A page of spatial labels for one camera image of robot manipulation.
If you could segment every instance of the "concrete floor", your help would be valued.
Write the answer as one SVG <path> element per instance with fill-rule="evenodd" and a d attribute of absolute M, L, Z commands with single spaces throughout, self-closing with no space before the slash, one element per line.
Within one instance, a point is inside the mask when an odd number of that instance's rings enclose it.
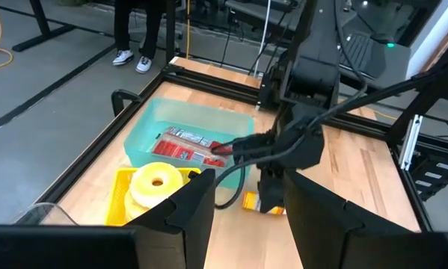
<path fill-rule="evenodd" d="M 0 0 L 0 5 L 31 12 L 27 1 Z M 112 32 L 112 14 L 91 7 L 56 7 L 54 1 L 43 1 L 50 19 Z M 33 18 L 0 10 L 4 36 L 1 47 L 12 45 L 38 33 Z M 132 21 L 132 27 L 144 25 L 144 20 Z M 220 61 L 225 36 L 195 31 L 191 36 L 191 53 Z M 143 34 L 133 34 L 140 40 Z M 48 87 L 96 53 L 111 45 L 113 40 L 86 31 L 73 30 L 25 52 L 14 53 L 14 62 L 0 69 L 0 116 Z M 258 48 L 233 38 L 225 62 L 250 67 Z M 0 128 L 0 223 L 8 222 L 44 192 L 74 158 L 111 122 L 110 95 L 118 88 L 138 92 L 165 65 L 163 51 L 158 51 L 153 68 L 146 75 L 134 71 L 135 62 L 122 68 L 111 66 L 114 53 L 109 53 L 84 72 L 59 87 L 53 94 Z M 261 68 L 269 57 L 264 55 Z M 342 92 L 355 90 L 342 87 Z M 384 102 L 406 107 L 415 93 L 392 97 Z M 397 116 L 395 111 L 372 106 Z M 439 103 L 432 115 L 448 118 L 448 101 Z M 383 121 L 388 118 L 378 117 Z M 432 135 L 448 135 L 439 123 L 423 125 Z M 448 230 L 448 187 L 426 202 L 437 229 Z"/>

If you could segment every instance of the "leg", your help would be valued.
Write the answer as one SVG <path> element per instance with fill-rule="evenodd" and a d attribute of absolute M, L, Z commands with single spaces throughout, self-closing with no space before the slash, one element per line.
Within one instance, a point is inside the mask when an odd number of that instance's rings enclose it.
<path fill-rule="evenodd" d="M 115 0 L 114 39 L 117 50 L 129 50 L 129 15 L 135 0 Z"/>
<path fill-rule="evenodd" d="M 162 0 L 150 0 L 146 4 L 147 32 L 141 54 L 150 60 L 154 59 L 154 56 L 156 55 L 159 28 L 164 11 L 165 2 Z"/>

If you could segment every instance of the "white sneaker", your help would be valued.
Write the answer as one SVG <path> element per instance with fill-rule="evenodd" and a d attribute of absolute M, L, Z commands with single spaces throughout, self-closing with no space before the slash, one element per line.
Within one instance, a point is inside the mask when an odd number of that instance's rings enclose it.
<path fill-rule="evenodd" d="M 150 66 L 152 66 L 152 60 L 150 60 L 145 56 L 142 56 L 139 62 L 137 63 L 135 71 L 144 74 L 145 72 L 149 71 Z"/>
<path fill-rule="evenodd" d="M 123 64 L 127 64 L 128 62 L 132 61 L 134 58 L 134 54 L 130 49 L 123 51 L 117 51 L 116 58 L 112 61 L 112 64 L 114 66 L 120 66 Z"/>

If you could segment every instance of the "wooden tabletop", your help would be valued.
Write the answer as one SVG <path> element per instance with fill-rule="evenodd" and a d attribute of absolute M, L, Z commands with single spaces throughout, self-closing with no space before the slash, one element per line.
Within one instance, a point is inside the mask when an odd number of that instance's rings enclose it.
<path fill-rule="evenodd" d="M 258 87 L 259 81 L 237 72 L 175 58 L 174 64 Z M 213 108 L 246 113 L 254 118 L 254 131 L 271 128 L 274 115 L 255 107 L 191 88 L 163 83 L 154 96 Z M 146 105 L 129 121 L 102 154 L 60 201 L 81 225 L 104 224 L 114 172 L 129 167 L 123 142 L 143 114 Z M 374 118 L 368 108 L 353 111 Z M 324 127 L 325 149 L 320 164 L 302 173 L 358 205 L 412 231 L 420 231 L 387 144 L 358 134 Z M 258 170 L 251 168 L 244 191 L 256 191 Z M 217 202 L 228 200 L 234 190 L 218 188 Z M 292 233 L 285 216 L 260 214 L 241 208 L 240 200 L 227 210 L 216 211 L 206 268 L 301 268 Z"/>

